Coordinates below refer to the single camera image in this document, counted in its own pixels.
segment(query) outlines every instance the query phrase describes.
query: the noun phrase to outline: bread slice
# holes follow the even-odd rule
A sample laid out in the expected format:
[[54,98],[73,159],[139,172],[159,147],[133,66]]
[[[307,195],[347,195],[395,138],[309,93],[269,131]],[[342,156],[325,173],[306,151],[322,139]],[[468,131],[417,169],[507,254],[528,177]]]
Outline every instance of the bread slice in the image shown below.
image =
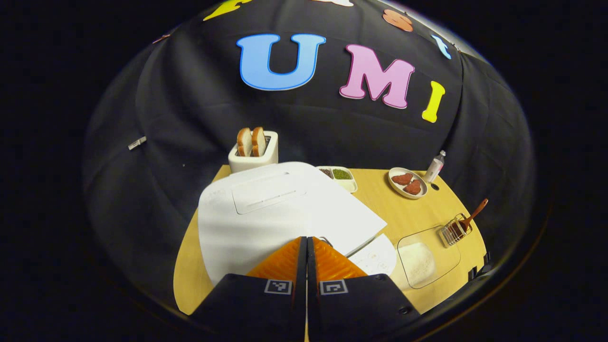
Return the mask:
[[392,176],[391,180],[399,185],[408,185],[412,181],[412,177],[411,173],[406,173],[405,175]]
[[420,181],[414,180],[408,186],[403,188],[403,191],[409,192],[412,195],[418,195],[420,193]]
[[253,156],[263,156],[264,152],[266,151],[266,137],[264,136],[264,128],[255,127],[253,136],[251,137],[251,141],[254,145]]
[[248,157],[251,155],[253,144],[251,143],[251,130],[245,127],[237,135],[238,155]]

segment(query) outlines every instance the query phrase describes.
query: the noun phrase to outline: blue letter u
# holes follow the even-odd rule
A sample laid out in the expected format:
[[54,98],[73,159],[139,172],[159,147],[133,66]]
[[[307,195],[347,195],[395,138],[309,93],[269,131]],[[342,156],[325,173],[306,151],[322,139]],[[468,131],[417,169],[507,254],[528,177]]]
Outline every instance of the blue letter u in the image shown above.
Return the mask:
[[291,36],[298,43],[298,62],[295,70],[277,74],[270,70],[270,51],[278,35],[262,34],[241,38],[241,78],[247,85],[260,90],[289,90],[303,86],[314,75],[319,45],[325,37],[302,33]]

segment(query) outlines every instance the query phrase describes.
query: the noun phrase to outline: utensil holder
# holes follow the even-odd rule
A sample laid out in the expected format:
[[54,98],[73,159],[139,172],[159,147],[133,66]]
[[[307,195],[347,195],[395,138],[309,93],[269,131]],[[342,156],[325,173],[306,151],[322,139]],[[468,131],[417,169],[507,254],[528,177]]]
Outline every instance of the utensil holder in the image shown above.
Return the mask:
[[460,221],[464,219],[466,219],[465,215],[460,213],[441,229],[439,235],[446,248],[462,240],[465,236],[473,231],[473,227],[470,224],[466,229],[462,227]]

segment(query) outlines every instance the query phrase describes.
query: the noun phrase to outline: yellow letter i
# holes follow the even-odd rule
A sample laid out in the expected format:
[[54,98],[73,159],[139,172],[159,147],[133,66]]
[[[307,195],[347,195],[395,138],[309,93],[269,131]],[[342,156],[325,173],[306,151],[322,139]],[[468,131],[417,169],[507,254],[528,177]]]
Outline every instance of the yellow letter i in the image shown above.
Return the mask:
[[446,93],[446,89],[435,81],[430,82],[430,87],[433,89],[433,91],[430,94],[429,105],[426,107],[426,110],[422,112],[422,118],[428,122],[435,122],[437,121],[437,110],[439,109],[439,103],[441,102],[441,97],[443,94]]

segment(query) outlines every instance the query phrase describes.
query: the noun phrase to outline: white powder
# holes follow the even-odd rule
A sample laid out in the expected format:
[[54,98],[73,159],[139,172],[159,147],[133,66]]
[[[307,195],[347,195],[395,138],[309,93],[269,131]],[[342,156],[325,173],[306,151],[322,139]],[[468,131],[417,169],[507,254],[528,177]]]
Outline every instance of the white powder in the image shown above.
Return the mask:
[[406,272],[407,281],[414,287],[435,274],[435,258],[429,247],[422,242],[399,247],[399,257]]

